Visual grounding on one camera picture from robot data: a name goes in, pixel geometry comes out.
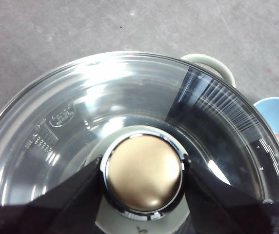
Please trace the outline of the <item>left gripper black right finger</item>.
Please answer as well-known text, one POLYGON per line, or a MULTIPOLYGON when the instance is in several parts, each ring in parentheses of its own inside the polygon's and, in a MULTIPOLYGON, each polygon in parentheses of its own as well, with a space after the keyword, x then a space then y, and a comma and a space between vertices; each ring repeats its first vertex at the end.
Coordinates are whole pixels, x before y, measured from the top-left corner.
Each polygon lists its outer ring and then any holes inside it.
POLYGON ((184 155, 185 197, 199 234, 279 234, 279 203, 256 200, 184 155))

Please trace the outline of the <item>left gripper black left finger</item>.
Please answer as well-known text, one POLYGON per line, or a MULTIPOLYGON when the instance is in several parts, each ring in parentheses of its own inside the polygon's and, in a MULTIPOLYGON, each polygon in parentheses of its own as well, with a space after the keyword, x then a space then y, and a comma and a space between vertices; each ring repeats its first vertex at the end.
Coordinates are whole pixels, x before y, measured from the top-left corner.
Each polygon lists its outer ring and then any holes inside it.
POLYGON ((100 158, 23 205, 0 206, 0 234, 88 234, 102 199, 100 158))

